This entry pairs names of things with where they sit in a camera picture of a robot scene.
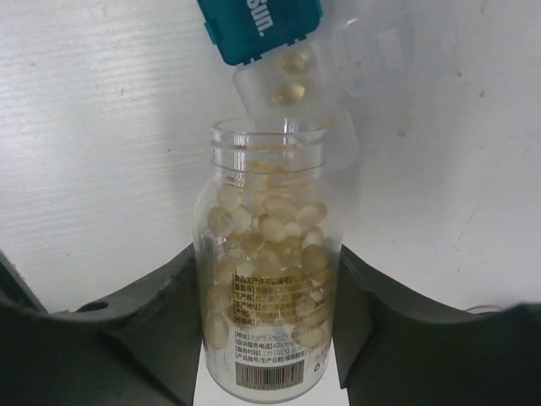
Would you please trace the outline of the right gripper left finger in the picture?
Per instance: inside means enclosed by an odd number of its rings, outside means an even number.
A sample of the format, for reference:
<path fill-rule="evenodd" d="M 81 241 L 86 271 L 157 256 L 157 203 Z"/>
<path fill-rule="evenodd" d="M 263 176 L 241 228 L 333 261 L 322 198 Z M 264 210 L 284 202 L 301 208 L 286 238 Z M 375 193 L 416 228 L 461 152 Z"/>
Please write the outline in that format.
<path fill-rule="evenodd" d="M 4 405 L 190 405 L 201 339 L 192 247 L 74 312 L 1 260 Z"/>

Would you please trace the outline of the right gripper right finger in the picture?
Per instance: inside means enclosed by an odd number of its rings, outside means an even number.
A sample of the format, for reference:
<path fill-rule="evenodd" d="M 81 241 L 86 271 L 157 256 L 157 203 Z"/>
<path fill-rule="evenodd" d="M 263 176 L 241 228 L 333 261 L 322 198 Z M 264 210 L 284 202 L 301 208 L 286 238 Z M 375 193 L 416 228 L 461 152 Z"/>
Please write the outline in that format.
<path fill-rule="evenodd" d="M 343 248 L 336 364 L 351 405 L 537 405 L 540 307 L 458 310 Z"/>

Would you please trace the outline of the clear pill bottle yellow pills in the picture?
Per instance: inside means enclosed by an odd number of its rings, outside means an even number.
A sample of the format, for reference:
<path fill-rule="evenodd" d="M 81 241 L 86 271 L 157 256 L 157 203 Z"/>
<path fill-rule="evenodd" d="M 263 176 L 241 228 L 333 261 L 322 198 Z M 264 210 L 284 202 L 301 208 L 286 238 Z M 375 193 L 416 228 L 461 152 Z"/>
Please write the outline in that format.
<path fill-rule="evenodd" d="M 236 398 L 283 403 L 321 379 L 331 345 L 343 228 L 325 128 L 228 119 L 211 147 L 193 222 L 206 367 Z"/>

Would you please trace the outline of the weekly pill organizer strip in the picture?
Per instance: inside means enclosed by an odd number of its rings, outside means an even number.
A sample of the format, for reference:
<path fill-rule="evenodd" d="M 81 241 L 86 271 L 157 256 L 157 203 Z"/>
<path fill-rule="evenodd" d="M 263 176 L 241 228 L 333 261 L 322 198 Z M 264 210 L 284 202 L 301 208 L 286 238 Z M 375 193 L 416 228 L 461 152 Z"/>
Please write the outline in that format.
<path fill-rule="evenodd" d="M 325 168 L 360 153 L 352 113 L 341 106 L 404 74 L 393 40 L 404 8 L 393 1 L 200 1 L 205 28 L 256 130 L 324 132 Z"/>

